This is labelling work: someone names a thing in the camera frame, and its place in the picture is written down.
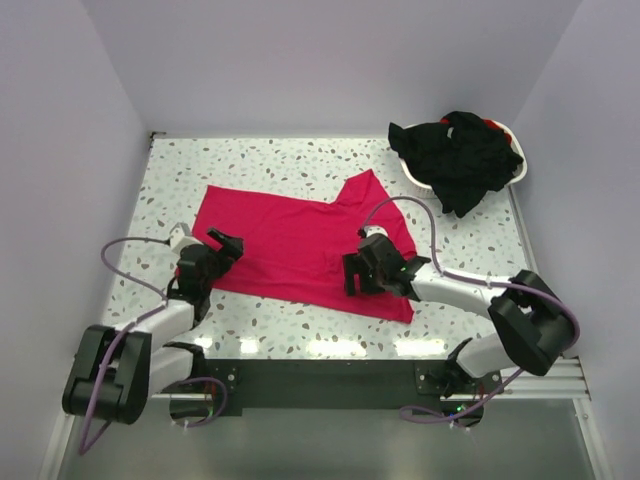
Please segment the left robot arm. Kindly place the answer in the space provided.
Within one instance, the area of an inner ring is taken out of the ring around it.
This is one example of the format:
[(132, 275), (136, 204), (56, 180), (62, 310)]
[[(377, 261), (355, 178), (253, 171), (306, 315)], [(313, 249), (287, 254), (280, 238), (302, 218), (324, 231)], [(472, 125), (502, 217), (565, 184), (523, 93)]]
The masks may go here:
[(177, 338), (205, 319), (214, 283), (244, 254), (241, 238), (215, 228), (206, 234), (212, 245), (176, 224), (162, 241), (177, 263), (167, 287), (153, 290), (159, 304), (129, 321), (84, 331), (63, 391), (65, 413), (132, 424), (153, 394), (174, 384), (185, 392), (205, 385), (201, 348)]

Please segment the pink t shirt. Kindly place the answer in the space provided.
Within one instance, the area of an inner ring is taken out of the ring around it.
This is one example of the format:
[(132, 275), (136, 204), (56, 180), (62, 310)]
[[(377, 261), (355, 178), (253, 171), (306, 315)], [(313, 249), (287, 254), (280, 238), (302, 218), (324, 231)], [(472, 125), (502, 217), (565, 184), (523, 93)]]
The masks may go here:
[(193, 235), (207, 245), (216, 228), (244, 241), (244, 254), (218, 290), (307, 303), (342, 312), (411, 323), (408, 299), (383, 292), (349, 296), (342, 258), (356, 251), (358, 228), (368, 216), (405, 257), (416, 252), (404, 216), (371, 170), (348, 178), (331, 203), (210, 185)]

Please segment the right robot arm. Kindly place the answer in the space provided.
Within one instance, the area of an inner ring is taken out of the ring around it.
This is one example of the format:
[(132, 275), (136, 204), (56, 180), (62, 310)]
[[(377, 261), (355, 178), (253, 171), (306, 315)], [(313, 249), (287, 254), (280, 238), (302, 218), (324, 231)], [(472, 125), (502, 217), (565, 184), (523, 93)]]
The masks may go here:
[(488, 319), (494, 334), (463, 340), (434, 366), (416, 366), (417, 389), (443, 397), (469, 392), (490, 374), (516, 367), (544, 376), (577, 341), (575, 316), (534, 272), (481, 277), (447, 270), (434, 256), (405, 258), (384, 234), (364, 236), (342, 257), (347, 295), (391, 293), (442, 303)]

